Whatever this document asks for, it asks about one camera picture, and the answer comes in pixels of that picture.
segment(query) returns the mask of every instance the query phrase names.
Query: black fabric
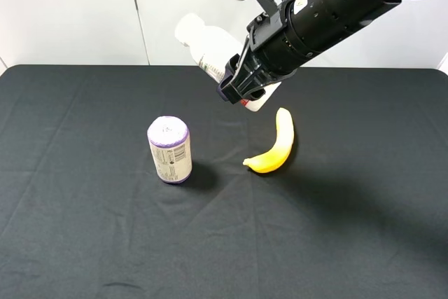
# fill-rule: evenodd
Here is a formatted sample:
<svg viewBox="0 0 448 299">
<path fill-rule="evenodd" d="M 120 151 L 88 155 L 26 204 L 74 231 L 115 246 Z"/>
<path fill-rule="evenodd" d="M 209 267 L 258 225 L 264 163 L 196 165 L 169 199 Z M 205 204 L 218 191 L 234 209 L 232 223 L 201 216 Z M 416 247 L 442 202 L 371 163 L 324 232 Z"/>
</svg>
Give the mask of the black fabric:
<svg viewBox="0 0 448 299">
<path fill-rule="evenodd" d="M 298 142 L 279 171 L 244 158 Z M 192 176 L 146 130 L 190 127 Z M 448 298 L 448 76 L 300 69 L 259 113 L 196 67 L 0 78 L 0 298 Z"/>
</svg>

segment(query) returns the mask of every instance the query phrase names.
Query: white plastic bottle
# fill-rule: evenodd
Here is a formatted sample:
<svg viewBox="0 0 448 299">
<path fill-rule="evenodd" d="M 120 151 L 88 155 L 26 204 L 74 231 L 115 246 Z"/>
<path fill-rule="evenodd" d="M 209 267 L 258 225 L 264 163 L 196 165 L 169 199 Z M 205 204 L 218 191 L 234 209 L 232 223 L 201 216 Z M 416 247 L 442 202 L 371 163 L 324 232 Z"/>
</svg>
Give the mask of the white plastic bottle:
<svg viewBox="0 0 448 299">
<path fill-rule="evenodd" d="M 187 14 L 178 23 L 175 31 L 176 38 L 186 47 L 196 64 L 217 83 L 225 75 L 225 65 L 235 54 L 243 50 L 243 45 L 224 29 L 216 26 L 206 26 L 205 22 L 196 14 Z M 258 111 L 272 96 L 281 83 L 265 87 L 260 99 L 249 101 L 243 99 L 242 104 L 250 111 Z"/>
</svg>

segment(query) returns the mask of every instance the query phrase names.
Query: banana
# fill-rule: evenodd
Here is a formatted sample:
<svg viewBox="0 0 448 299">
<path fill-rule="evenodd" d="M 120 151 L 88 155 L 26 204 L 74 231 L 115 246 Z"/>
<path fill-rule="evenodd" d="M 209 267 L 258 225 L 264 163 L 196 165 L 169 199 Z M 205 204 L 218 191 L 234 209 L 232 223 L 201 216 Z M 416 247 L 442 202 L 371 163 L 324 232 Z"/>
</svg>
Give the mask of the banana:
<svg viewBox="0 0 448 299">
<path fill-rule="evenodd" d="M 277 139 L 275 145 L 266 153 L 245 159 L 244 166 L 249 166 L 257 173 L 269 173 L 280 168 L 291 154 L 294 142 L 293 118 L 288 110 L 280 108 L 276 115 Z"/>
</svg>

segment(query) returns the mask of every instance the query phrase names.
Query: container label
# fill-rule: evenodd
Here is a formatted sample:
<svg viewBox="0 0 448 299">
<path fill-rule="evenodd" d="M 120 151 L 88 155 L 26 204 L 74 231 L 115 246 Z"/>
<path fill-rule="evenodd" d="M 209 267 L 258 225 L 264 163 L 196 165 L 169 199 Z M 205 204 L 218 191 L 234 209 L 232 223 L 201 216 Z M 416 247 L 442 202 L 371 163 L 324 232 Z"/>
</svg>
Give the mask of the container label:
<svg viewBox="0 0 448 299">
<path fill-rule="evenodd" d="M 294 2 L 294 14 L 299 13 L 308 5 L 308 0 L 295 0 Z"/>
<path fill-rule="evenodd" d="M 191 173 L 190 135 L 181 145 L 160 148 L 149 142 L 158 176 L 165 181 L 178 182 Z"/>
</svg>

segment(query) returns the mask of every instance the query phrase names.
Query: barcode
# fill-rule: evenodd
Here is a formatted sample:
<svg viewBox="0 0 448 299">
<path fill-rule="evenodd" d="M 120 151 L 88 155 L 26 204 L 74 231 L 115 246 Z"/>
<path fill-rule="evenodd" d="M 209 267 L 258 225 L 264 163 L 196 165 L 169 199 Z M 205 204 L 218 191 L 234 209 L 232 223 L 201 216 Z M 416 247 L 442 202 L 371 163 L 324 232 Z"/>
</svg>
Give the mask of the barcode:
<svg viewBox="0 0 448 299">
<path fill-rule="evenodd" d="M 178 148 L 174 149 L 174 159 L 176 162 L 181 161 L 187 157 L 185 153 L 185 144 L 180 145 Z"/>
</svg>

